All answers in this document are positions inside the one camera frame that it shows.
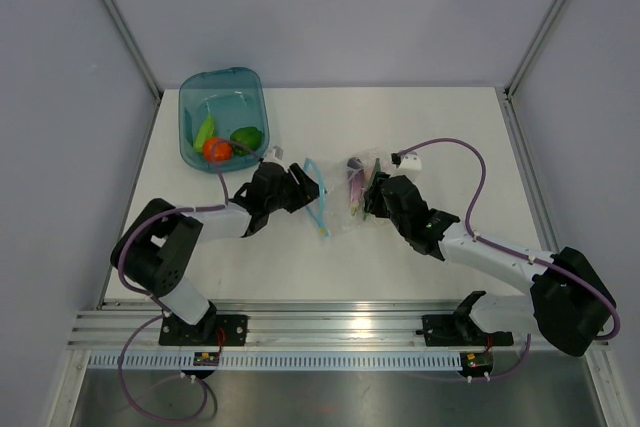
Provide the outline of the clear zip top bag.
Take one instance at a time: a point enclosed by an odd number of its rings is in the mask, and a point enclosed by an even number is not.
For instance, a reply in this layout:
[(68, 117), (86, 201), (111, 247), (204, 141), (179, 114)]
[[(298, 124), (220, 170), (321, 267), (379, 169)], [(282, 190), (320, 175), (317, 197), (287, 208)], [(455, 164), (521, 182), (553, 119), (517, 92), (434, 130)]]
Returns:
[(337, 161), (319, 160), (307, 157), (303, 170), (320, 187), (320, 197), (306, 206), (306, 211), (323, 238), (335, 238), (360, 228), (377, 228), (388, 223), (386, 219), (369, 215), (362, 217), (362, 202), (355, 217), (350, 215), (347, 161), (359, 158), (365, 166), (366, 185), (370, 169), (376, 158), (380, 159), (381, 171), (391, 168), (390, 154), (381, 149), (368, 149), (351, 154)]

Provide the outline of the purple toy eggplant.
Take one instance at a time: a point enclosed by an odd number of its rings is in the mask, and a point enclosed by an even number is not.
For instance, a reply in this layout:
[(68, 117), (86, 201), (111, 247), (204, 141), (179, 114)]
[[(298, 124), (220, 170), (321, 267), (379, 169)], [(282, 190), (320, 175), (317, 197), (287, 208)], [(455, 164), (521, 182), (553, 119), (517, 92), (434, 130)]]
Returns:
[(351, 157), (347, 161), (347, 180), (349, 184), (350, 215), (355, 217), (366, 189), (365, 166), (357, 157)]

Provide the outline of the green toy bell pepper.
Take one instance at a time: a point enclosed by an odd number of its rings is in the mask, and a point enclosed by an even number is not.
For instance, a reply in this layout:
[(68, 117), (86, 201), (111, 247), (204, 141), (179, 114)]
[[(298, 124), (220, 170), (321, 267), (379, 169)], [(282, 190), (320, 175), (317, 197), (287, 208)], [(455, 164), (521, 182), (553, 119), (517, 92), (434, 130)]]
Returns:
[(263, 142), (263, 132), (254, 126), (236, 129), (230, 136), (233, 152), (238, 156), (247, 156), (256, 152)]

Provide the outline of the orange toy pumpkin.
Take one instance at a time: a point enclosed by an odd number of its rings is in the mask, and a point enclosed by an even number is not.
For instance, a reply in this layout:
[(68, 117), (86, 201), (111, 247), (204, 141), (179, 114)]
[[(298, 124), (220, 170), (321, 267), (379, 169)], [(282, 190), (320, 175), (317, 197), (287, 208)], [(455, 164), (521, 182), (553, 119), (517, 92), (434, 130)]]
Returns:
[(232, 144), (220, 137), (207, 139), (202, 146), (204, 159), (210, 163), (225, 162), (233, 157)]

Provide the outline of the light green toy vegetable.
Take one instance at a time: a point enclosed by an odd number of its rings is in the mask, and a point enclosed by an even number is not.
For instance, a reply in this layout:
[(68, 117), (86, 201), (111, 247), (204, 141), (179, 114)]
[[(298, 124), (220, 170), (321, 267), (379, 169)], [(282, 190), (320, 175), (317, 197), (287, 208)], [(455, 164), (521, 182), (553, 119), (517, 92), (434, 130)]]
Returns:
[(208, 114), (200, 125), (196, 137), (194, 139), (194, 149), (201, 152), (204, 144), (215, 134), (215, 120), (212, 114)]

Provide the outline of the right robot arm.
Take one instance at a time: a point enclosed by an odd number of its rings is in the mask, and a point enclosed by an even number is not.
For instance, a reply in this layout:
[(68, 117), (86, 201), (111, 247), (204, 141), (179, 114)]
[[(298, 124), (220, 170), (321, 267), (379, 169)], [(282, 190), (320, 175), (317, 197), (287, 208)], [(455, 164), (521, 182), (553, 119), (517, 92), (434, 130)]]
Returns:
[(450, 314), (424, 316), (428, 346), (505, 346), (515, 334), (530, 334), (580, 357), (613, 318), (613, 297), (575, 249), (536, 251), (471, 234), (457, 216), (429, 207), (404, 175), (375, 174), (364, 210), (390, 220), (417, 253), (470, 267), (517, 291), (497, 296), (477, 290)]

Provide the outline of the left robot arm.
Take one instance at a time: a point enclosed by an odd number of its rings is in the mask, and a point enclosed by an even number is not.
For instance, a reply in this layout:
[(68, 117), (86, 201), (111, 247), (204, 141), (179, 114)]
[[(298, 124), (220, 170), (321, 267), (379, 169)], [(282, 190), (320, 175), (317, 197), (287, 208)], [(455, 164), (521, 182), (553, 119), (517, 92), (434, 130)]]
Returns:
[(196, 246), (205, 239), (251, 237), (272, 213), (295, 213), (324, 192), (298, 164), (263, 161), (223, 204), (176, 207), (155, 198), (116, 243), (111, 266), (125, 288), (161, 308), (160, 345), (241, 346), (247, 317), (220, 313), (185, 275)]

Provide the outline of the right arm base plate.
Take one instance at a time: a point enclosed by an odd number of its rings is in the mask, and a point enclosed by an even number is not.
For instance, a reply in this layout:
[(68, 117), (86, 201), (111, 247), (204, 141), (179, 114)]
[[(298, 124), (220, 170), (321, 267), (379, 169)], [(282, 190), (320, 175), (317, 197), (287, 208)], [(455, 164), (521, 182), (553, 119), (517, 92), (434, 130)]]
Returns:
[(470, 319), (454, 314), (427, 314), (415, 331), (428, 347), (509, 347), (514, 345), (510, 332), (486, 333)]

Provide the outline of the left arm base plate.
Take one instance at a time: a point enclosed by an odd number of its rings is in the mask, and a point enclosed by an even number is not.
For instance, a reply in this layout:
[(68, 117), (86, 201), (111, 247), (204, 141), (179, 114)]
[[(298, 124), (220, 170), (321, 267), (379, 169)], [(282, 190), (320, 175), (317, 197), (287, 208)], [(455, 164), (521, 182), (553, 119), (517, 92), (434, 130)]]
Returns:
[(177, 316), (162, 321), (158, 343), (169, 347), (241, 347), (246, 343), (249, 317), (217, 314), (190, 325)]

